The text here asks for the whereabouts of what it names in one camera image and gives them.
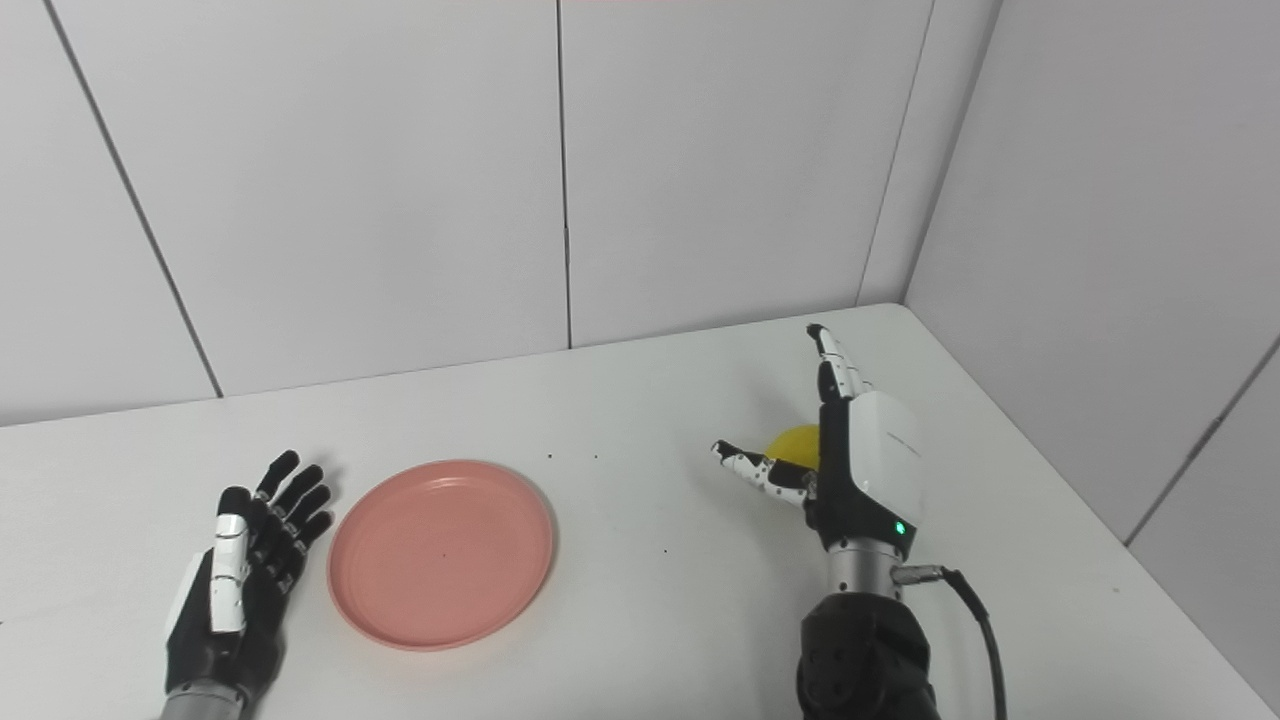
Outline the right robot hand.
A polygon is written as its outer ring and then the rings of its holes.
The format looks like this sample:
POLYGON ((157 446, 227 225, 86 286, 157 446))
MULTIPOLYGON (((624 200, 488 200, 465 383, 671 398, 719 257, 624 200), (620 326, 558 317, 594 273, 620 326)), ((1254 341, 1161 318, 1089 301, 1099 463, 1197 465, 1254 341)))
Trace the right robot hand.
POLYGON ((861 378, 831 329, 812 323, 806 333, 819 354, 818 466, 724 439, 712 452, 763 495, 801 509, 824 548, 874 541, 908 560, 924 509, 920 424, 904 402, 861 378))

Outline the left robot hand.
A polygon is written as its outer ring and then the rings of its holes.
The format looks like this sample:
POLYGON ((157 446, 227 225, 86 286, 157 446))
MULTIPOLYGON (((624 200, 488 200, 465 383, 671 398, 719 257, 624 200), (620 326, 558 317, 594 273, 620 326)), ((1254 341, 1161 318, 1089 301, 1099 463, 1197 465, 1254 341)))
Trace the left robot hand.
POLYGON ((247 719, 276 679, 310 550, 334 521, 324 471, 287 450, 255 488, 227 487, 166 629, 164 719, 247 719))

